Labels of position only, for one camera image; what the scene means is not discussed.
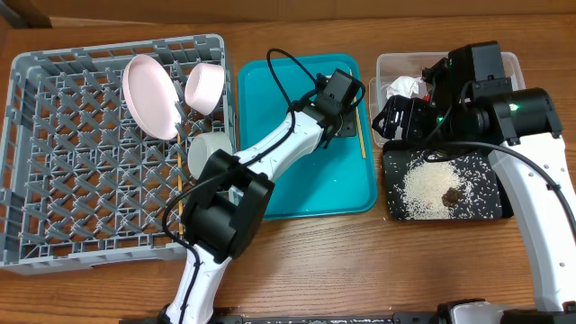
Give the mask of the white napkin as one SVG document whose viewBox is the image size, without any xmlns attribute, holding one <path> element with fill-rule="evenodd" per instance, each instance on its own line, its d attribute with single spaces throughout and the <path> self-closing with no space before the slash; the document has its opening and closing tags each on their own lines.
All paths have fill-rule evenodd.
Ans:
<svg viewBox="0 0 576 324">
<path fill-rule="evenodd" d="M 421 77 L 399 76 L 386 87 L 386 98 L 395 95 L 406 98 L 422 98 L 427 92 L 427 86 Z"/>
</svg>

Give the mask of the large white plate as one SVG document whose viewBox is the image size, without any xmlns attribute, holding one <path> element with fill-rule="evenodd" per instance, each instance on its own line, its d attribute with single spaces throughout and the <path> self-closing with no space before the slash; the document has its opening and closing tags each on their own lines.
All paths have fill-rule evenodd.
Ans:
<svg viewBox="0 0 576 324">
<path fill-rule="evenodd" d="M 161 64 L 151 56 L 136 55 L 124 69 L 121 86 L 130 115 L 142 131 L 159 140 L 177 136 L 179 97 Z"/>
</svg>

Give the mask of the grey bowl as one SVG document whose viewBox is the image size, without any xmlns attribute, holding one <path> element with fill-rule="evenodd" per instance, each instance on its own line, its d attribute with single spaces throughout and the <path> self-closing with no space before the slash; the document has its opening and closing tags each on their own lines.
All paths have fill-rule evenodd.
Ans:
<svg viewBox="0 0 576 324">
<path fill-rule="evenodd" d="M 193 138 L 187 156 L 188 169 L 193 179 L 200 178 L 209 157 L 219 149 L 233 153 L 232 143 L 225 132 L 202 133 Z"/>
</svg>

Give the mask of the small white plate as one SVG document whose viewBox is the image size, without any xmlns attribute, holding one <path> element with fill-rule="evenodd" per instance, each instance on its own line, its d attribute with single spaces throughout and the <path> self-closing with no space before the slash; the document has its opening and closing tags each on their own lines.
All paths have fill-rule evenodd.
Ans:
<svg viewBox="0 0 576 324">
<path fill-rule="evenodd" d="M 217 107 L 224 85 L 225 70 L 222 66 L 199 63 L 186 81 L 185 103 L 198 113 L 208 115 Z"/>
</svg>

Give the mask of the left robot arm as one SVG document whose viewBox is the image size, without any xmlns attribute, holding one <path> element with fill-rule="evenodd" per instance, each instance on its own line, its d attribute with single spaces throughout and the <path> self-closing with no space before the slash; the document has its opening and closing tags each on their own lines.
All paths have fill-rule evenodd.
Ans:
<svg viewBox="0 0 576 324">
<path fill-rule="evenodd" d="M 208 158 L 197 183 L 174 197 L 171 212 L 186 199 L 186 263 L 175 299 L 157 316 L 160 323 L 206 323 L 228 264 L 253 240 L 269 204 L 276 180 L 293 163 L 339 133 L 345 116 L 365 96 L 365 85 L 336 69 L 318 74 L 315 86 L 288 103 L 284 121 L 251 148 L 235 154 L 222 149 Z"/>
</svg>

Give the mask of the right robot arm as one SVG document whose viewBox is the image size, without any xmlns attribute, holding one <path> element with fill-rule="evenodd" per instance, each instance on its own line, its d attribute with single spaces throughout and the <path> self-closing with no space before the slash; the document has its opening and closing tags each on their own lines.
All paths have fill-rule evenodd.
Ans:
<svg viewBox="0 0 576 324">
<path fill-rule="evenodd" d="M 535 305 L 520 309 L 483 299 L 438 306 L 435 323 L 572 323 L 575 320 L 575 191 L 563 126 L 542 88 L 517 90 L 500 45 L 450 51 L 422 71 L 428 99 L 391 97 L 373 118 L 385 148 L 423 151 L 428 161 L 486 154 L 526 246 Z"/>
</svg>

